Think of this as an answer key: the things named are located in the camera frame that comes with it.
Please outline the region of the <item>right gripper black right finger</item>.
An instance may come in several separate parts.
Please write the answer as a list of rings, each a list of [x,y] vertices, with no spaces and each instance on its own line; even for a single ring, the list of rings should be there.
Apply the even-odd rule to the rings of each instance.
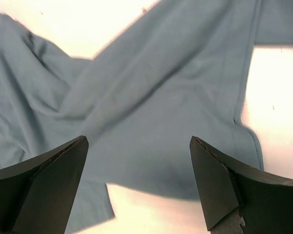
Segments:
[[[198,137],[190,154],[212,234],[293,234],[293,179],[264,172]]]

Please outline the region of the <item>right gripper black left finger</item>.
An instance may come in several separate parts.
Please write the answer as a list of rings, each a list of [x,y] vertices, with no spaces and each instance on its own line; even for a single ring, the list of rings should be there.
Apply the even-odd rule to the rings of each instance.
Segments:
[[[0,169],[0,234],[63,234],[88,152],[79,136]]]

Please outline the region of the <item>blue-grey t-shirt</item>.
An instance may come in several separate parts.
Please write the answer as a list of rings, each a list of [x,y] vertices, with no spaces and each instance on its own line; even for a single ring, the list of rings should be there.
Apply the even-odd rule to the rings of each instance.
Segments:
[[[293,45],[293,0],[163,0],[93,60],[0,13],[0,169],[86,136],[68,234],[113,217],[107,183],[197,200],[192,136],[263,169],[240,119],[256,44]]]

